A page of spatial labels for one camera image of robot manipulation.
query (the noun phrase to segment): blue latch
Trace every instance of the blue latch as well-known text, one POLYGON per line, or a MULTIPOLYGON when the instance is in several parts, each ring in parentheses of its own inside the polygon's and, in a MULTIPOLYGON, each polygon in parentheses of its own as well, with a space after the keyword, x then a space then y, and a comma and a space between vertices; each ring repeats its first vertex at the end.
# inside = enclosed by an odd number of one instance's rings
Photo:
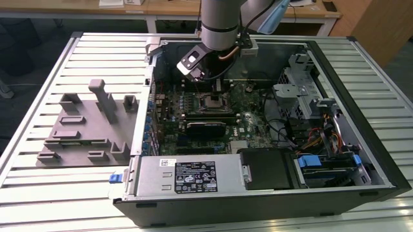
POLYGON ((356 166, 360 165, 360 158, 359 158, 359 156, 358 155, 352 155, 352 159, 354 159, 354 162, 355 162, 356 166))
POLYGON ((117 184, 121 183, 122 174, 112 174, 109 177, 109 183, 117 184))
POLYGON ((320 166, 319 157, 316 155, 306 155, 298 158, 299 167, 320 166))

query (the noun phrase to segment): motherboard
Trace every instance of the motherboard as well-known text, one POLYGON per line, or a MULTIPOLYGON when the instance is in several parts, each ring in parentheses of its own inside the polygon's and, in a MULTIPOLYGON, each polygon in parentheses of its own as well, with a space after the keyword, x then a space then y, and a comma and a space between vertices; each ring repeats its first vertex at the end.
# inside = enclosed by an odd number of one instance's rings
POLYGON ((187 92, 181 86, 157 91, 160 154, 235 154, 247 147, 271 147, 271 136, 263 122, 261 89, 247 82, 233 82, 229 90, 187 92))

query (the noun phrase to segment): gray plastic block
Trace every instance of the gray plastic block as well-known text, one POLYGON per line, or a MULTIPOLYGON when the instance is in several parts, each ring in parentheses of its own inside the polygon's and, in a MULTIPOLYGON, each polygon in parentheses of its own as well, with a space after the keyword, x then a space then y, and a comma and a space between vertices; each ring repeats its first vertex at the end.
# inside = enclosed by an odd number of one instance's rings
POLYGON ((137 112, 137 100, 133 95, 125 95, 122 98, 124 111, 128 113, 137 112))
POLYGON ((78 131, 54 131, 52 137, 54 139, 77 139, 80 138, 78 131))
POLYGON ((66 116, 61 117, 58 120, 60 124, 84 124, 85 123, 85 118, 84 116, 66 116))
POLYGON ((65 93, 61 96, 58 104, 66 113, 77 112, 76 104, 81 104, 81 100, 76 93, 65 93))
POLYGON ((116 104, 110 94, 104 92, 104 81, 101 79, 93 79, 89 82, 89 91, 96 95, 98 108, 104 112, 105 118, 110 124, 117 122, 114 110, 116 104))
MULTIPOLYGON (((130 109, 139 106, 139 100, 128 98, 126 101, 130 101, 130 104, 126 102, 130 109)), ((96 103, 93 100, 82 100, 81 103, 74 103, 76 111, 61 110, 50 135, 44 140, 37 167, 128 165, 136 110, 126 111, 124 100, 114 100, 117 110, 113 114, 118 121, 109 124, 96 103), (46 154, 58 155, 58 159, 46 157, 46 154)))
POLYGON ((37 160, 41 163, 56 163, 60 160, 60 156, 56 152, 40 152, 37 155, 37 160))
POLYGON ((113 155, 114 160, 129 160, 130 150, 126 143, 122 143, 120 149, 116 143, 112 143, 110 154, 113 155))
POLYGON ((88 151, 88 159, 90 162, 108 161, 109 157, 104 151, 88 151))

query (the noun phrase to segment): floor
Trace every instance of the floor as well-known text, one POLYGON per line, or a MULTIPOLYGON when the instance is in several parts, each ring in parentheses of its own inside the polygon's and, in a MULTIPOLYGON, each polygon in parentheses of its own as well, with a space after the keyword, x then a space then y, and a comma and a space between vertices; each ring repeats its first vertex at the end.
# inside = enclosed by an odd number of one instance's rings
MULTIPOLYGON (((36 69, 32 73, 10 77, 2 71, 0 76, 14 92, 12 99, 0 98, 0 154, 13 136, 20 121, 36 97, 41 84, 53 67, 65 43, 73 31, 86 32, 135 32, 147 33, 144 21, 133 20, 64 20, 64 26, 57 28, 50 19, 32 20, 42 44, 30 49, 29 55, 36 69)), ((192 33, 195 22, 157 21, 159 33, 192 33)), ((384 68, 410 100, 413 100, 413 43, 406 43, 391 63, 384 68)))

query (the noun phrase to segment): desk leg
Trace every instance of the desk leg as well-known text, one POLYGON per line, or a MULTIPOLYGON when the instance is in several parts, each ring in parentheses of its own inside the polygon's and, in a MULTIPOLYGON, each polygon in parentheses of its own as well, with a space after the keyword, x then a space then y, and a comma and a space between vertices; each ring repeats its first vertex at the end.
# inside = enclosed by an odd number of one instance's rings
POLYGON ((53 22, 57 28, 62 27, 62 19, 53 18, 53 22))
POLYGON ((148 33, 156 33, 156 16, 155 15, 148 15, 145 17, 147 21, 147 27, 148 27, 148 33))
POLYGON ((316 36, 328 36, 330 31, 334 27, 336 19, 335 18, 326 18, 324 22, 319 28, 316 36))
POLYGON ((13 95, 14 93, 0 79, 0 96, 9 99, 13 97, 13 95))

